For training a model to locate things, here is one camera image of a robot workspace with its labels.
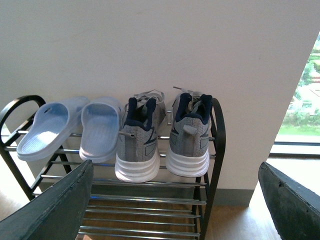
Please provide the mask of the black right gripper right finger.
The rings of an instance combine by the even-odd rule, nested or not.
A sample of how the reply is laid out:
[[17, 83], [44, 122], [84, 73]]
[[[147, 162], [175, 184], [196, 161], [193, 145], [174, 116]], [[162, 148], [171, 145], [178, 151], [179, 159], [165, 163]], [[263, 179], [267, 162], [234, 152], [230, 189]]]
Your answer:
[[320, 238], [320, 196], [267, 162], [258, 170], [262, 194], [283, 240]]

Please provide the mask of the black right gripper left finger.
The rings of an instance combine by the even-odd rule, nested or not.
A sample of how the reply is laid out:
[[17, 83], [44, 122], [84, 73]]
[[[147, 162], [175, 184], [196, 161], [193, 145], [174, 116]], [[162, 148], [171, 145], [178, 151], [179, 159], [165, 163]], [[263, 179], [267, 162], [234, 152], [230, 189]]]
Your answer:
[[74, 240], [93, 181], [91, 160], [78, 167], [0, 222], [2, 240]]

